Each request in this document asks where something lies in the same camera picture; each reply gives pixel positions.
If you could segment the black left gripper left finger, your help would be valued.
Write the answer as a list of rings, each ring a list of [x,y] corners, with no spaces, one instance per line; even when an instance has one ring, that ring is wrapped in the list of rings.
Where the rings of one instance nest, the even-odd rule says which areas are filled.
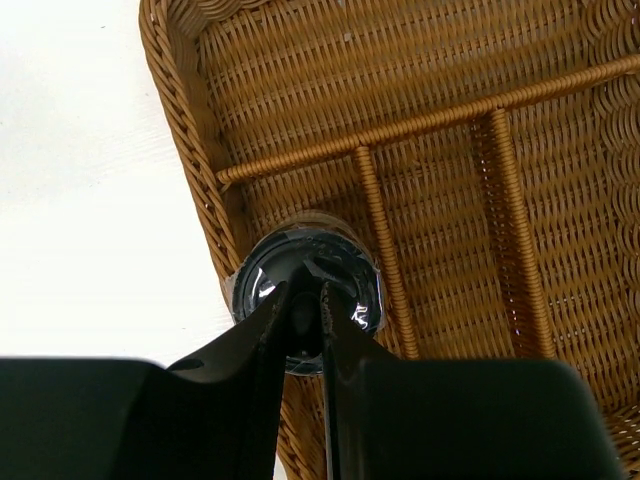
[[[5,358],[5,479],[269,479],[285,363],[286,284],[168,368]]]

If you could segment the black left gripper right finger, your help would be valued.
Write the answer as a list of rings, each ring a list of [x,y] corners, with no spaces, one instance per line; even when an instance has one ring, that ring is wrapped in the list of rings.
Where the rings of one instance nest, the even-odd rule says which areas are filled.
[[[332,479],[620,479],[586,385],[553,360],[402,360],[321,293]]]

